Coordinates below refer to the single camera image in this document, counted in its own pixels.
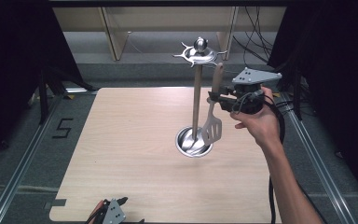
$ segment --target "wrist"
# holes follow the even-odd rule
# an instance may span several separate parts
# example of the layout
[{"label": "wrist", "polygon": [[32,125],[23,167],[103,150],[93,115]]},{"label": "wrist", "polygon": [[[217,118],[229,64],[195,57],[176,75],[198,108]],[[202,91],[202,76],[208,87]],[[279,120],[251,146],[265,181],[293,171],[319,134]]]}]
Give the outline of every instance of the wrist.
[{"label": "wrist", "polygon": [[283,145],[280,139],[270,139],[260,145],[266,159],[273,159],[284,154]]}]

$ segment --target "black panel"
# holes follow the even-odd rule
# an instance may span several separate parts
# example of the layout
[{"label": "black panel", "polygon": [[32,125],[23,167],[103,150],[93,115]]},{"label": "black panel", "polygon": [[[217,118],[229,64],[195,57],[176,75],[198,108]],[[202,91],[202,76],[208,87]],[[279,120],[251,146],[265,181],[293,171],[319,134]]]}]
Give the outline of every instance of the black panel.
[{"label": "black panel", "polygon": [[326,2],[296,58],[291,66],[307,78],[316,111],[358,180],[358,1]]}]

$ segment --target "aluminum rail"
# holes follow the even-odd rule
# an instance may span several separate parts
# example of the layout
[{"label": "aluminum rail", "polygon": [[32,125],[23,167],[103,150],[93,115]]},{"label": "aluminum rail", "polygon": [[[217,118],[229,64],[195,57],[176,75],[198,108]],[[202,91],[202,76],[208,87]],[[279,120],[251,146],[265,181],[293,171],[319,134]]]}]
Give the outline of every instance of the aluminum rail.
[{"label": "aluminum rail", "polygon": [[50,105],[50,113],[48,114],[48,117],[46,118],[45,122],[40,124],[37,128],[30,145],[25,150],[19,165],[17,166],[13,176],[8,181],[3,193],[0,196],[0,223],[2,222],[7,212],[7,209],[9,208],[14,196],[16,195],[20,182],[22,181],[22,178],[27,172],[28,167],[32,162],[32,159],[34,158],[34,154],[36,153],[40,143],[42,142],[44,133],[46,132],[46,129],[50,124],[51,117],[54,114],[54,111],[56,110],[58,104],[62,100],[62,97],[62,95],[56,95],[54,97]]},{"label": "aluminum rail", "polygon": [[[290,99],[286,92],[282,92],[281,96],[284,101],[288,101]],[[290,120],[295,125],[296,131],[301,139],[301,142],[304,144],[304,147],[307,150],[307,153],[310,157],[310,161],[312,162],[316,173],[321,179],[321,182],[324,186],[324,189],[328,197],[330,198],[331,203],[336,209],[336,212],[338,214],[339,219],[341,220],[341,223],[348,223],[348,224],[357,223],[354,215],[351,213],[351,210],[348,207],[347,202],[345,201],[336,183],[334,182],[333,178],[328,172],[327,167],[324,165],[324,162],[321,156],[319,155],[318,150],[316,149],[315,145],[310,139],[310,135],[308,134],[307,129],[305,128],[303,122],[296,118],[296,115],[293,111],[289,111],[288,114]]]}]

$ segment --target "gray floor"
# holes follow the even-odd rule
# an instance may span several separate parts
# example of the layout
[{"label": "gray floor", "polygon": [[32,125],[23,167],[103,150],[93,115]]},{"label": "gray floor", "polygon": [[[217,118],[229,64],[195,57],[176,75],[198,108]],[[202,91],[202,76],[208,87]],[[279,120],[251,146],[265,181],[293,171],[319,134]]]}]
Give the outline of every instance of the gray floor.
[{"label": "gray floor", "polygon": [[[182,41],[192,45],[199,35],[209,39],[211,48],[218,49],[213,33],[131,33],[121,60],[113,62],[104,34],[65,34],[83,78],[97,87],[192,86],[194,70],[184,60],[173,58],[172,55],[182,52]],[[242,43],[245,42],[244,34],[235,36],[242,40]],[[264,35],[269,42],[273,42],[274,36],[273,33]],[[257,46],[251,48],[261,55],[264,54]],[[245,54],[245,61],[254,68],[267,68],[249,53]],[[230,59],[224,61],[224,64],[224,84],[228,85],[245,67],[243,50],[238,44],[233,43]],[[202,85],[211,85],[212,72],[212,66],[205,66]],[[62,99],[59,102],[2,223],[53,223],[48,218],[48,205],[53,202],[58,192],[94,98],[94,94],[77,94],[73,100]],[[358,183],[345,161],[335,156],[333,142],[322,123],[315,117],[312,108],[308,106],[302,105],[302,122],[358,223]],[[7,138],[9,148],[0,151],[0,195],[34,137],[39,116],[39,103],[35,100],[31,108],[23,112],[12,135]],[[54,138],[53,136],[63,134],[57,130],[62,119],[72,119],[62,123],[62,127],[71,128],[71,131],[67,138]],[[289,119],[289,114],[285,115],[285,121],[284,147],[298,182],[328,223],[340,223],[337,211],[311,163],[293,122]]]}]

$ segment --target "stand pole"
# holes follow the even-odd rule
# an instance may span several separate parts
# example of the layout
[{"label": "stand pole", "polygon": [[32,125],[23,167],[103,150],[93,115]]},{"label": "stand pole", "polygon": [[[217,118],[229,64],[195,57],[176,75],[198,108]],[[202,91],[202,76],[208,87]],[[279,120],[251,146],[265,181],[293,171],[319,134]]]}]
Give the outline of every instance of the stand pole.
[{"label": "stand pole", "polygon": [[193,133],[194,141],[197,141],[197,130],[199,126],[200,92],[202,80],[202,64],[196,64],[196,75],[194,78],[194,103],[193,103]]}]

